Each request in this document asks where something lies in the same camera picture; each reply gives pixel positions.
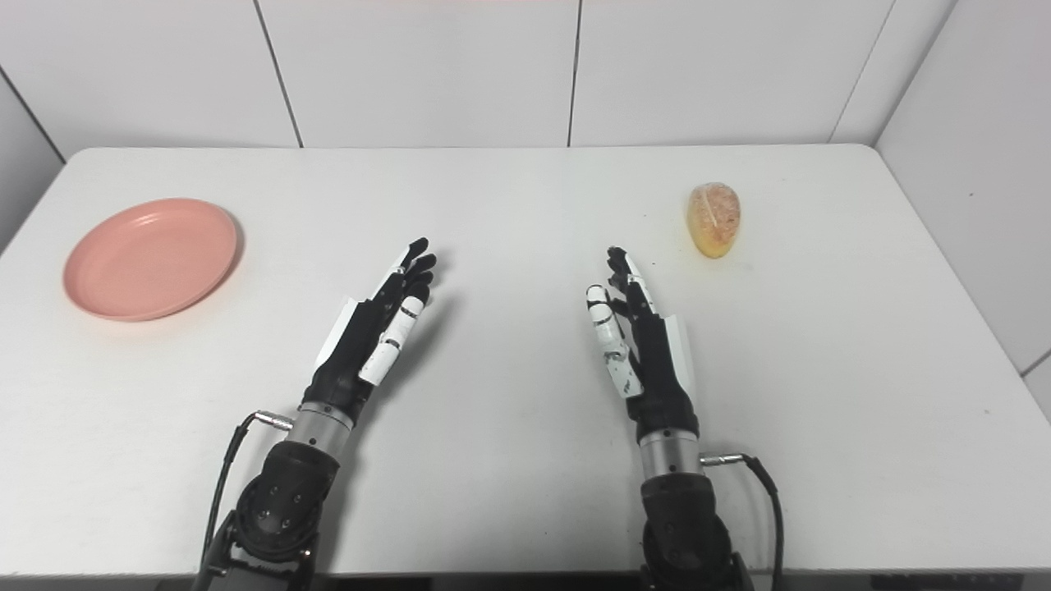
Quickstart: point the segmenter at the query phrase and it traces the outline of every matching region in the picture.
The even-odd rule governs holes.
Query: black cable
[[[238,448],[241,442],[248,434],[248,426],[255,420],[255,413],[251,413],[241,425],[233,430],[230,437],[230,445],[226,446],[226,455],[223,456],[223,468],[219,471],[219,480],[215,482],[215,492],[211,495],[211,510],[208,511],[208,528],[204,530],[204,550],[201,551],[201,562],[204,563],[208,555],[208,547],[211,546],[211,538],[215,535],[215,518],[219,516],[219,504],[223,500],[223,489],[226,487],[226,476],[230,473],[230,465],[233,457],[238,455]]]
[[[785,553],[785,524],[781,514],[781,497],[778,496],[778,485],[774,484],[770,473],[763,467],[758,457],[744,456],[744,464],[762,483],[766,493],[770,495],[770,507],[774,509],[774,572],[770,575],[770,591],[781,589],[781,568]]]

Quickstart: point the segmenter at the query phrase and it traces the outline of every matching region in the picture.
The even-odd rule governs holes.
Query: robotic arm
[[[701,456],[697,415],[689,398],[694,379],[685,330],[676,317],[657,312],[638,267],[623,249],[612,247],[607,253],[613,269],[610,285],[623,293],[624,300],[611,299],[603,286],[592,285],[588,288],[588,309],[606,369],[625,401],[627,416],[637,426],[646,512],[643,582],[647,589],[662,591],[750,591],[744,563],[716,514],[715,492],[703,466],[734,462],[749,463],[754,470],[762,470],[762,466],[744,455]],[[635,350],[617,315],[628,322]],[[772,487],[768,474],[762,474],[764,486],[768,481]],[[775,516],[780,532],[780,505]],[[778,548],[775,585],[780,579],[780,543]]]
[[[427,247],[427,239],[413,242],[370,299],[344,308],[322,348],[320,365],[294,421],[259,411],[234,431],[212,502],[193,591],[309,588],[322,506],[339,469],[343,447],[430,297],[430,269],[436,259],[423,256]],[[226,473],[253,421],[288,431],[288,435],[271,448],[262,472],[245,487],[236,508],[212,537]],[[224,580],[233,574],[243,583],[235,584],[232,576]]]

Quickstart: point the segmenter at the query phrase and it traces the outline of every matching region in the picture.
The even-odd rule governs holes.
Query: white table
[[[683,220],[707,181],[742,199],[719,261]],[[236,217],[229,280],[153,322],[75,308],[77,241],[176,196]],[[584,308],[611,244],[684,317],[707,448],[776,477],[786,569],[1051,568],[1051,427],[868,148],[91,149],[0,258],[0,575],[194,571],[232,427],[293,410],[343,298],[421,235],[433,303],[354,432],[322,570],[641,564],[633,425]],[[226,506],[277,437],[254,428]],[[709,474],[768,568],[761,488]]]

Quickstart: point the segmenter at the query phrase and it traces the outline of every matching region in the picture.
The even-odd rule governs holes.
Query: pink plate
[[[75,304],[111,320],[161,318],[208,294],[233,264],[238,231],[220,207],[160,199],[117,213],[87,232],[66,261]]]

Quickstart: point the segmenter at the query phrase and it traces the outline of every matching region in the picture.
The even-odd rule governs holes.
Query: white wall
[[[1051,348],[1048,23],[1044,0],[961,0],[878,143],[1019,370]]]
[[[573,144],[871,143],[949,6],[588,0]]]
[[[565,145],[576,0],[261,0],[306,146]]]
[[[949,5],[260,2],[308,146],[871,143]],[[66,157],[297,143],[251,0],[0,0],[0,63]]]
[[[0,64],[66,158],[297,145],[248,0],[2,0]]]
[[[61,167],[58,155],[0,77],[0,252]]]

